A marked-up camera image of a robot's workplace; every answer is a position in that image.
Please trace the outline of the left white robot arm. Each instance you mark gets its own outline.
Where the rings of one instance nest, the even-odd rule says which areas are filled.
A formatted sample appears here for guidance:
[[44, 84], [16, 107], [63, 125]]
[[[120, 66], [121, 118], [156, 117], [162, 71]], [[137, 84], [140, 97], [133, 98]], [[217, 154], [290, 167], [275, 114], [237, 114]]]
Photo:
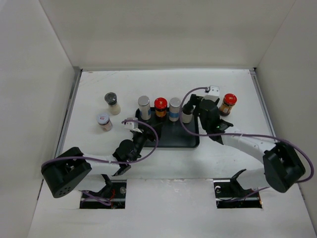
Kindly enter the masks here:
[[79, 147], [72, 147], [41, 165], [41, 173], [54, 198], [78, 190], [78, 185], [88, 175], [121, 176], [132, 164], [154, 153], [160, 139], [161, 122], [151, 125], [136, 118], [127, 118], [122, 124], [133, 137], [121, 141], [113, 154], [97, 157], [85, 154]]

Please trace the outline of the red lid jar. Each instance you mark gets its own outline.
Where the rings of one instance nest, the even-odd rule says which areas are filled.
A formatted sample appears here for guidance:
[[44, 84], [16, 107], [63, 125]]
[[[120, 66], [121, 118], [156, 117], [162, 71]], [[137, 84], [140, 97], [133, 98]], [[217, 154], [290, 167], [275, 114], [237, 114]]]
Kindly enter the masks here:
[[167, 100], [163, 97], [156, 98], [154, 101], [154, 107], [156, 119], [164, 121], [167, 113]]
[[219, 107], [219, 113], [221, 116], [228, 116], [231, 113], [232, 108], [237, 103], [237, 97], [232, 94], [228, 93], [225, 94], [221, 103], [221, 106]]

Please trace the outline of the silver lid blue jar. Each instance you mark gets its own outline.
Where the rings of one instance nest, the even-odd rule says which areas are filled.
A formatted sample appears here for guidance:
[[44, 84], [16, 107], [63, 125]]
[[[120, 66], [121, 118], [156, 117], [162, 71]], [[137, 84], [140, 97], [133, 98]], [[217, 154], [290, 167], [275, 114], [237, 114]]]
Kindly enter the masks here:
[[139, 111], [142, 120], [149, 120], [151, 118], [150, 99], [147, 96], [141, 96], [138, 99]]

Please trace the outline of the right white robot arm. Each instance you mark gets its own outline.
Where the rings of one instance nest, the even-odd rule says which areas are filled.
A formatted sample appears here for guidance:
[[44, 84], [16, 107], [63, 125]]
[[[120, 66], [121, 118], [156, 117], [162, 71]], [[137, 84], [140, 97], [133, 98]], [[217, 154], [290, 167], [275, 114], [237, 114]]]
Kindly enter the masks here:
[[262, 140], [243, 134], [233, 124], [220, 118], [217, 103], [209, 96], [192, 94], [184, 108], [199, 117], [211, 140], [238, 149], [262, 164], [259, 169], [242, 169], [231, 178], [233, 181], [229, 188], [233, 195], [241, 196], [248, 189], [266, 186], [285, 193], [299, 181], [306, 170], [292, 146], [278, 140]]

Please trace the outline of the black cap white bottle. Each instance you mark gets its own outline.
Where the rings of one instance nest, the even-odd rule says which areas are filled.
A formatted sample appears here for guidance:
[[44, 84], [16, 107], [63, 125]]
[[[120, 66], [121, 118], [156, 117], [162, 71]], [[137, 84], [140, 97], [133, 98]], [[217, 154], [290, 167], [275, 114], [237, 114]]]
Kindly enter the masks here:
[[191, 122], [193, 118], [193, 111], [194, 111], [194, 106], [188, 102], [182, 107], [182, 122], [184, 124], [188, 124]]

